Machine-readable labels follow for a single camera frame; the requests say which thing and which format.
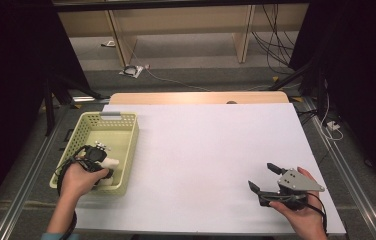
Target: white tabletop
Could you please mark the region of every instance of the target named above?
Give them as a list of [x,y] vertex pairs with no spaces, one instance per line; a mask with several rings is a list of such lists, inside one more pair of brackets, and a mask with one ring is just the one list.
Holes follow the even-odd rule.
[[[84,196],[78,229],[132,233],[278,235],[294,233],[261,207],[248,180],[277,191],[281,168],[301,166],[326,186],[294,107],[280,104],[106,105],[138,114],[139,138],[124,196]],[[321,193],[328,233],[345,234]]]

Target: aluminum rail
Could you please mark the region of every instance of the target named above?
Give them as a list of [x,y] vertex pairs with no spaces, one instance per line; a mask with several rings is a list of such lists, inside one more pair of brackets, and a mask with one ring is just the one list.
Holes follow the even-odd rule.
[[59,128],[61,122],[64,119],[67,111],[69,110],[69,106],[63,106],[59,113],[57,114],[57,125],[52,129],[50,136],[45,137],[44,142],[41,145],[33,163],[23,180],[22,186],[20,187],[17,195],[15,196],[13,202],[11,203],[7,213],[3,217],[0,222],[0,239],[6,240],[10,237],[14,226],[17,223],[17,220],[22,212],[22,209],[25,205],[25,201],[28,198],[34,182],[41,171],[41,168],[45,162],[46,157],[48,156],[49,150],[51,148],[51,144],[53,143],[56,135],[57,129]]
[[[315,106],[310,98],[305,97],[304,102],[306,104],[306,107],[308,108],[307,110],[315,109]],[[316,116],[313,117],[313,123],[316,127],[316,130],[319,132],[319,135],[321,136],[322,141],[326,145],[328,151],[330,151],[332,160],[335,166],[337,167],[338,172],[341,175],[341,178],[346,184],[347,189],[349,190],[351,194],[351,197],[356,203],[357,208],[362,214],[363,219],[368,225],[369,230],[371,231],[374,239],[376,239],[376,209],[375,207],[372,205],[371,201],[369,200],[369,197],[363,191],[355,174],[353,173],[352,169],[350,168],[346,159],[344,158],[343,154],[338,148],[337,143],[335,141],[328,140],[327,137],[324,136],[323,133],[321,132],[320,127],[322,123],[318,119],[318,117]]]

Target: black curtain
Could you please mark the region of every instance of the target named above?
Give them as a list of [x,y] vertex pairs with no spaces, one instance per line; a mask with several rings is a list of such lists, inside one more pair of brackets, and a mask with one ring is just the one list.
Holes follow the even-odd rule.
[[291,65],[299,68],[313,56],[325,35],[320,29],[328,29],[330,19],[348,1],[353,3],[346,5],[348,21],[339,22],[341,27],[331,36],[319,67],[331,101],[376,169],[376,1],[312,1]]
[[46,79],[63,103],[70,101],[68,85],[56,75],[89,88],[52,3],[28,2],[31,8],[24,1],[0,1],[0,186],[29,132],[36,131]]

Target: metal frame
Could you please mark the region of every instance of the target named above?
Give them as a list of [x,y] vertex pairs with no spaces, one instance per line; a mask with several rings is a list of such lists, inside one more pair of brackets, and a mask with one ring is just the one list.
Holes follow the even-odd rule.
[[[57,12],[83,12],[125,9],[181,8],[181,7],[211,7],[211,6],[241,6],[262,4],[310,3],[311,0],[143,0],[143,1],[110,1],[90,3],[54,3]],[[42,4],[24,4],[19,9],[50,8]]]
[[58,132],[57,130],[61,122],[63,121],[64,117],[66,116],[68,110],[69,110],[69,106],[63,106],[62,108],[60,108],[59,113],[57,114],[58,115],[57,125],[51,129],[52,130],[51,134],[48,137],[45,137],[44,142],[42,143],[42,146],[38,151],[38,154],[33,160],[33,163],[25,179],[23,180],[22,186],[17,192],[16,197],[11,203],[5,216],[1,220],[0,222],[0,239],[1,240],[5,240],[10,237],[14,229],[14,226],[16,225],[17,220],[20,216],[20,213],[23,210],[25,201],[28,198],[30,191],[32,190],[33,185],[35,183],[35,180],[38,177],[39,172],[42,169],[42,166],[44,165],[45,159],[48,156],[51,145],[54,142],[56,134]]
[[[304,98],[304,103],[306,105],[307,110],[315,109],[315,106],[312,100],[308,97]],[[316,130],[319,132],[320,137],[322,138],[323,143],[325,144],[326,148],[330,152],[331,158],[338,169],[338,172],[341,175],[344,183],[347,186],[347,189],[350,192],[351,197],[353,198],[354,202],[357,205],[360,213],[363,216],[366,224],[368,225],[369,230],[371,231],[373,237],[376,239],[376,209],[369,200],[369,197],[363,191],[359,181],[357,180],[353,170],[348,165],[344,155],[341,153],[340,149],[337,146],[335,141],[331,141],[327,139],[322,132],[320,131],[320,127],[322,122],[319,120],[318,117],[313,117],[313,123],[316,127]]]

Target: gray floor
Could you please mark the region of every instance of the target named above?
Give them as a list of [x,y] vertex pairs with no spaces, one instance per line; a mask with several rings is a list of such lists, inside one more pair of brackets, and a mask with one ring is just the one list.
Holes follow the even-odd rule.
[[[296,33],[289,34],[295,39]],[[272,77],[284,77],[284,74],[275,73],[268,68],[266,55],[253,39],[250,41],[247,62],[239,64],[235,58],[230,34],[140,37],[135,49],[137,59],[134,59],[132,64],[140,66],[149,64],[154,76],[145,71],[138,79],[122,77],[118,74],[118,71],[122,68],[117,60],[115,49],[99,47],[99,44],[108,40],[110,39],[72,39],[72,44],[91,87],[106,95],[115,92],[198,91],[198,89],[193,88],[197,86],[212,91],[252,88],[254,88],[253,90],[263,90],[265,89],[263,86],[272,84]],[[271,61],[270,65],[277,70],[287,71],[280,68],[275,61]],[[298,95],[296,87],[297,83],[292,83],[290,88],[286,88],[285,91],[291,96]],[[73,94],[75,96],[81,95],[79,92],[73,92]],[[307,110],[308,108],[308,105],[302,102],[293,104],[299,110]],[[33,188],[9,239],[39,239],[42,232],[45,231],[57,199],[56,192],[49,188],[48,182],[58,159],[61,157],[62,149],[66,146],[64,139],[67,131],[75,126],[81,113],[101,110],[102,106],[102,104],[84,104],[80,108],[67,110],[64,121],[57,130],[57,135],[49,148],[49,154],[45,158],[42,171],[34,181]],[[62,113],[64,108],[57,109],[57,115]],[[337,114],[331,110],[328,116],[332,118],[336,117]],[[364,164],[366,156],[364,156],[360,145],[357,144],[355,137],[351,134],[348,124],[343,122],[340,124],[344,137],[337,141],[336,146],[351,167],[371,206],[376,210],[376,172]],[[43,144],[45,130],[45,113],[40,109],[39,118],[32,134],[0,189],[0,222],[18,194],[26,173],[31,168],[31,164]],[[304,124],[304,131],[348,232],[348,237],[331,236],[330,239],[376,239],[365,221],[367,218],[364,218],[357,202],[343,181],[336,167],[336,160],[324,144],[313,119]],[[105,240],[130,239],[131,237],[130,234],[117,233],[83,233],[83,235],[85,236],[84,239]],[[185,238],[191,239],[190,237],[168,236],[164,238],[156,236],[156,239]],[[277,236],[275,238],[297,239],[295,236]],[[215,236],[212,239],[257,238]]]

